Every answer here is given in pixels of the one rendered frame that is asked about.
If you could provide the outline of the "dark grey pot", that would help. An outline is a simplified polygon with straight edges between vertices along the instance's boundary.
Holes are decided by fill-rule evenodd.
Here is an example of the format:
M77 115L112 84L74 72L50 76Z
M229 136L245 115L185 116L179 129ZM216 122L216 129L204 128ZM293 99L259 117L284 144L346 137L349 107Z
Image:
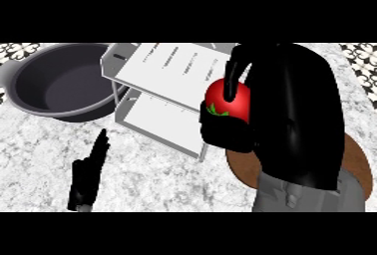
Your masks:
M0 66L0 88L22 112L69 123L115 111L128 88L102 76L103 43L62 43Z

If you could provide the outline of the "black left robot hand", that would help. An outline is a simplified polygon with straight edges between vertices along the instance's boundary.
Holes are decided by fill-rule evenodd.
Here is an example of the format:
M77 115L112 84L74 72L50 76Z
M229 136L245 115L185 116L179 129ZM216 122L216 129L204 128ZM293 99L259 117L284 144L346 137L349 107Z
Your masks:
M93 208L109 146L106 130L102 129L90 155L72 162L72 184L68 198L68 209L71 211L90 210Z

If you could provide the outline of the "round brown cutting board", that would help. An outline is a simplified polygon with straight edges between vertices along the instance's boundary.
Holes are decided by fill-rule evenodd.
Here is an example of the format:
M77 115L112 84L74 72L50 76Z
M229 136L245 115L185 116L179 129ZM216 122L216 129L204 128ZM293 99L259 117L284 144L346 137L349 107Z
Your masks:
M229 169L238 180L250 187L257 188L260 162L253 152L241 153L225 151ZM350 137L344 135L344 153L341 167L355 175L363 189L363 196L369 198L372 192L372 173L362 148Z

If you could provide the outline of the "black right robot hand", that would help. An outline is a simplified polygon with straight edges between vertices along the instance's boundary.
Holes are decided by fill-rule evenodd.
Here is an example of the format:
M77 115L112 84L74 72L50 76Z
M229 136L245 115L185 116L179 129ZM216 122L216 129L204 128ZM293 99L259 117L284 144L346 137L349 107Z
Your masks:
M325 59L291 43L245 43L232 48L219 97L239 91L250 105L244 121L199 111L202 141L254 152L272 177L322 190L337 188L344 151L344 120L332 71Z

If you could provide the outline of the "red tomato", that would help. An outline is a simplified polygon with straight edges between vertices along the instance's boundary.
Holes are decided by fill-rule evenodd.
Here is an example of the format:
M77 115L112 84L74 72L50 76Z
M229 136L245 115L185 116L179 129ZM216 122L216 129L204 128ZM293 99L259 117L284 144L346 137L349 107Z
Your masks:
M223 99L223 79L216 80L205 90L204 103L213 115L235 117L248 122L250 88L244 83L238 84L235 98L229 103Z

